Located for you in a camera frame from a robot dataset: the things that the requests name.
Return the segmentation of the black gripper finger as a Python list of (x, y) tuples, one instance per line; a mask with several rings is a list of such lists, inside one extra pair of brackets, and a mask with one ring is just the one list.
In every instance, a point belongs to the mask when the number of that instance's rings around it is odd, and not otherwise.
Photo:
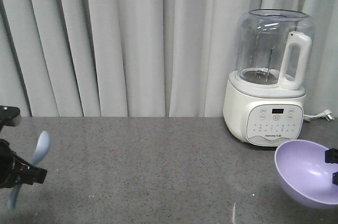
[(338, 185), (338, 172), (332, 174), (332, 183)]
[(338, 149), (330, 148), (325, 151), (325, 163), (330, 163), (330, 164), (338, 163)]

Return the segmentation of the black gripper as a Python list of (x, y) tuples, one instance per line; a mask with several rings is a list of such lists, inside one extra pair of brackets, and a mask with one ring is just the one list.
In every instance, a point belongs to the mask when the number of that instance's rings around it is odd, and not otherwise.
[(43, 184), (47, 173), (46, 169), (29, 166), (10, 149), (8, 141), (1, 139), (1, 189), (19, 184)]

